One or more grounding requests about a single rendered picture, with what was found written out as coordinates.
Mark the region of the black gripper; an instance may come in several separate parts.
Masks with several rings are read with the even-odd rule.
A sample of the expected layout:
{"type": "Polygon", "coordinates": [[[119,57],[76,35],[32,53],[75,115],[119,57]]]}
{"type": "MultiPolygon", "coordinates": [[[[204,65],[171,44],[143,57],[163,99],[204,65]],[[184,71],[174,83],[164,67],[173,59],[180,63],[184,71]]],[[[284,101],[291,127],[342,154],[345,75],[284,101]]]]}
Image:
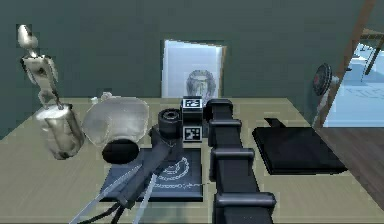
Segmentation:
{"type": "Polygon", "coordinates": [[[182,120],[179,109],[164,109],[158,113],[158,124],[149,132],[152,149],[144,155],[141,167],[116,196],[124,208],[132,208],[145,188],[145,194],[132,224],[139,224],[156,185],[157,175],[177,163],[183,154],[182,120]]]}

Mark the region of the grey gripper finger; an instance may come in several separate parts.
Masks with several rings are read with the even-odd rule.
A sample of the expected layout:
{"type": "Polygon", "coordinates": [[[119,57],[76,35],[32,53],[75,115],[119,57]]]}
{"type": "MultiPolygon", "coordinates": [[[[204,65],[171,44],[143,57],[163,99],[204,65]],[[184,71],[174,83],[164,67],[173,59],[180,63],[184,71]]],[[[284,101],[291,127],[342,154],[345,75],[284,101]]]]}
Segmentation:
{"type": "Polygon", "coordinates": [[[107,186],[101,193],[99,193],[92,201],[90,201],[68,224],[78,224],[80,218],[87,214],[98,202],[105,198],[110,192],[117,189],[124,181],[129,180],[134,174],[138,172],[141,165],[137,165],[131,170],[127,171],[124,175],[116,179],[113,183],[107,186]]]}

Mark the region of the black closed laptop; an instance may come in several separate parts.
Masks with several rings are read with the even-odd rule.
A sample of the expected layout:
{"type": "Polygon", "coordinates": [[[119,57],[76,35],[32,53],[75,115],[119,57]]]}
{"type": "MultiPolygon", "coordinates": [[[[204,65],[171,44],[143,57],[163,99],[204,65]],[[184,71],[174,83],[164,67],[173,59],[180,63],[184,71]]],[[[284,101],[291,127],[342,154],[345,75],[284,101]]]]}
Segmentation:
{"type": "Polygon", "coordinates": [[[339,174],[347,167],[312,127],[287,127],[277,118],[265,118],[268,127],[256,127],[252,136],[270,175],[339,174]]]}

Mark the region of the black book with white emblem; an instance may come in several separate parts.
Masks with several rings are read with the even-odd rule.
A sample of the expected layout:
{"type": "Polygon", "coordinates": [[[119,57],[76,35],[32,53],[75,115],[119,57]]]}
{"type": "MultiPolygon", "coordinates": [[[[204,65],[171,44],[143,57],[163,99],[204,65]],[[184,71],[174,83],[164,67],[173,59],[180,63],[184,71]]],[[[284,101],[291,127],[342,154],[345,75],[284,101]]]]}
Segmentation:
{"type": "MultiPolygon", "coordinates": [[[[120,176],[130,171],[134,166],[133,162],[129,164],[114,164],[109,169],[100,193],[111,185],[120,176]]],[[[105,196],[101,202],[114,202],[119,190],[119,186],[113,192],[105,196]]],[[[156,180],[152,190],[150,202],[202,202],[203,184],[202,184],[202,164],[201,149],[185,149],[181,160],[174,165],[167,167],[156,180]]]]}

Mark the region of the silver round vase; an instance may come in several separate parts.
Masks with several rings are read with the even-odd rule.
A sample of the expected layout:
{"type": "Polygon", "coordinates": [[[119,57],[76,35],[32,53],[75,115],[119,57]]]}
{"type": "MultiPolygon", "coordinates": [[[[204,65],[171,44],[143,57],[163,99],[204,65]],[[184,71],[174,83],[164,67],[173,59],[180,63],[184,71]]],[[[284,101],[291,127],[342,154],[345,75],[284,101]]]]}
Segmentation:
{"type": "Polygon", "coordinates": [[[82,130],[93,145],[102,149],[107,163],[127,164],[139,154],[138,142],[147,132],[148,119],[145,101],[112,96],[87,111],[82,130]]]}

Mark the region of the pale figurine statue on base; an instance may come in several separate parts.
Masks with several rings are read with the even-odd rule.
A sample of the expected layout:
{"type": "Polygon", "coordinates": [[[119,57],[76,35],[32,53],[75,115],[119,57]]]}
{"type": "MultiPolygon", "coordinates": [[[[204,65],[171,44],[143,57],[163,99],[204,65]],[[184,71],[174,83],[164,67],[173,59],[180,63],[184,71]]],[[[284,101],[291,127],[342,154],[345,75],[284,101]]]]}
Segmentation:
{"type": "Polygon", "coordinates": [[[60,101],[56,83],[58,72],[52,57],[38,53],[38,39],[27,25],[17,28],[18,43],[27,54],[20,58],[21,66],[40,90],[38,99],[42,108],[35,118],[42,130],[47,149],[57,160],[75,156],[84,143],[73,105],[60,101]]]}

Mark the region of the framed white portrait picture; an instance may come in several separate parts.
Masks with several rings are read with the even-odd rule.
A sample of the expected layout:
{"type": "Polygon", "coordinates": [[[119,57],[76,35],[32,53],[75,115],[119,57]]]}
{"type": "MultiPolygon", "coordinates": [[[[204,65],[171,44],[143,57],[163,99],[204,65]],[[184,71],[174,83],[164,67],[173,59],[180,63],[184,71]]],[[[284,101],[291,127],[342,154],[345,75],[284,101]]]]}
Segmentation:
{"type": "Polygon", "coordinates": [[[182,98],[220,95],[226,47],[208,43],[165,40],[162,53],[161,96],[182,98]]]}

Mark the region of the black round desk lamp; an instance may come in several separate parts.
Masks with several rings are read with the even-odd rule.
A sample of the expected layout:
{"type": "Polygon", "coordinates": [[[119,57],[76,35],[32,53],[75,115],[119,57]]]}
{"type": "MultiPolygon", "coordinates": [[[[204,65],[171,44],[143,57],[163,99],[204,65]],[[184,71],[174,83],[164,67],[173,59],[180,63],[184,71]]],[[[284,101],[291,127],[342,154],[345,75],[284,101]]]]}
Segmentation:
{"type": "Polygon", "coordinates": [[[313,79],[313,91],[317,96],[320,96],[320,100],[312,125],[315,125],[321,110],[327,103],[330,88],[339,82],[340,79],[333,74],[332,67],[328,63],[323,63],[318,67],[313,79]]]}

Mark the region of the brown wooden door frame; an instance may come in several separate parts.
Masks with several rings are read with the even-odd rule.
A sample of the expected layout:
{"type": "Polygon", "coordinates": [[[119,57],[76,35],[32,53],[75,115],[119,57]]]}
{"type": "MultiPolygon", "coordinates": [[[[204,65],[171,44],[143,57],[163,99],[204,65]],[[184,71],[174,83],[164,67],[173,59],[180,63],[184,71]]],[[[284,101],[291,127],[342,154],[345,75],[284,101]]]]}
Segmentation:
{"type": "Polygon", "coordinates": [[[377,0],[363,0],[363,5],[359,11],[357,20],[354,22],[352,34],[349,37],[343,52],[342,61],[339,63],[338,68],[336,70],[332,70],[330,65],[325,66],[325,83],[321,87],[321,98],[317,106],[316,116],[312,122],[312,126],[314,128],[322,128],[324,126],[332,103],[336,98],[337,91],[339,90],[341,82],[345,76],[348,64],[352,59],[354,50],[361,39],[364,28],[376,2],[377,0]]]}

